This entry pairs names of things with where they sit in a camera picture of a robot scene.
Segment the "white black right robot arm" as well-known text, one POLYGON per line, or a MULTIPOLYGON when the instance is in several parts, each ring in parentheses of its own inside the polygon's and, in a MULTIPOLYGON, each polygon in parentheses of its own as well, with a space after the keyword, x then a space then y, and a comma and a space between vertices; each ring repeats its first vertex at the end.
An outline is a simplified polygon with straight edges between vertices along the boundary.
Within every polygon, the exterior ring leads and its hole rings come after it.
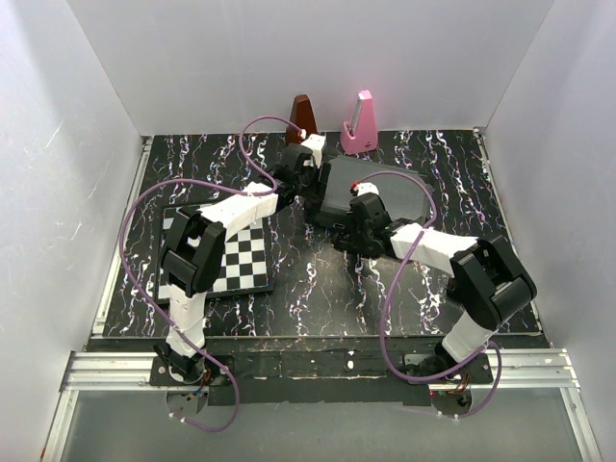
POLYGON ((407 370, 387 367, 409 382, 457 382, 491 337, 537 296, 537 288, 502 235, 464 237, 401 218, 393 220, 374 185, 358 183, 349 202, 350 230, 341 245, 367 258, 418 262, 449 277, 447 296, 463 313, 432 355, 407 370))

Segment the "black white chessboard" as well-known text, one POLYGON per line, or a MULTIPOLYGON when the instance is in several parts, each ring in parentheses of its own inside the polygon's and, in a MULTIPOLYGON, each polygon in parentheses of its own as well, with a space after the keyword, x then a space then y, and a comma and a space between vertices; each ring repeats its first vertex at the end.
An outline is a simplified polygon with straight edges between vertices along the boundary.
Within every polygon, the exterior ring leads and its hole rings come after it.
MULTIPOLYGON (((164 246, 167 231, 172 225, 175 213, 180 207, 167 205, 161 213, 160 248, 164 246)), ((220 273, 207 294, 207 298, 233 295, 249 295, 273 290, 273 269, 270 256, 270 228, 265 218, 261 218, 225 243, 221 259, 220 273)), ((159 304, 167 304, 169 284, 167 273, 160 268, 155 278, 154 299, 159 304)))

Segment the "black poker chip case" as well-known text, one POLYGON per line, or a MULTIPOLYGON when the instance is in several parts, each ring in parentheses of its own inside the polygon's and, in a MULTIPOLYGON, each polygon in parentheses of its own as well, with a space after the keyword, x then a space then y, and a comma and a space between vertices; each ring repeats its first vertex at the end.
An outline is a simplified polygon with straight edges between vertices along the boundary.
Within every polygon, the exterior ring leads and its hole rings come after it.
POLYGON ((416 171, 350 156, 333 157, 324 161, 323 166, 331 166, 331 171, 321 210, 311 217, 304 214, 304 218, 310 224, 329 229, 335 248, 336 232, 351 218, 360 222, 388 218, 390 224, 383 235, 389 250, 384 256, 393 258, 393 234, 406 224, 423 225, 431 218, 429 198, 433 188, 416 171), (353 196, 350 187, 355 182, 374 183, 379 195, 353 196))

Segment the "pink metronome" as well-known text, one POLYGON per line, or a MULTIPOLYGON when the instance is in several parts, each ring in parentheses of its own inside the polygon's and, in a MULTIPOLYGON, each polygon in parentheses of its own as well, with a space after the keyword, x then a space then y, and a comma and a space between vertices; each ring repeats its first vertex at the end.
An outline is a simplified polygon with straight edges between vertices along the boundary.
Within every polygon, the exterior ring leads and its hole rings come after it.
POLYGON ((357 94, 356 105, 349 121, 343 124, 341 146, 347 155, 375 150, 378 146, 378 130, 369 90, 357 94))

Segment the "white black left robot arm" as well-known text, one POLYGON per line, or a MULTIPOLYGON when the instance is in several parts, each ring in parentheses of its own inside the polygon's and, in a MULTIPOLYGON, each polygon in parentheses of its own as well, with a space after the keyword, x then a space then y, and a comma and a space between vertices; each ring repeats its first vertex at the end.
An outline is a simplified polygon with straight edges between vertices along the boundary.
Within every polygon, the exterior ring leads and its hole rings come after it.
POLYGON ((193 385, 205 373, 204 359, 196 350, 205 345, 206 295, 220 274, 226 243, 253 222, 290 206, 297 197, 314 197, 324 145, 322 135, 291 143, 281 161, 240 194, 198 210, 183 207, 175 213, 161 257, 172 327, 166 345, 157 351, 173 379, 193 385))

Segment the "brown wooden metronome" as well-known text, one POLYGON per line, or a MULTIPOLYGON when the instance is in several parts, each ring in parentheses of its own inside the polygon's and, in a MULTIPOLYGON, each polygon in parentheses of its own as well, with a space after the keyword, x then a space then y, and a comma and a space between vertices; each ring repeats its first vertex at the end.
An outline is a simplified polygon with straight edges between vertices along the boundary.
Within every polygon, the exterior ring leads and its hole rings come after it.
POLYGON ((288 126, 285 133, 285 143, 301 143, 310 135, 319 132, 312 103, 307 94, 298 94, 293 102, 288 126))

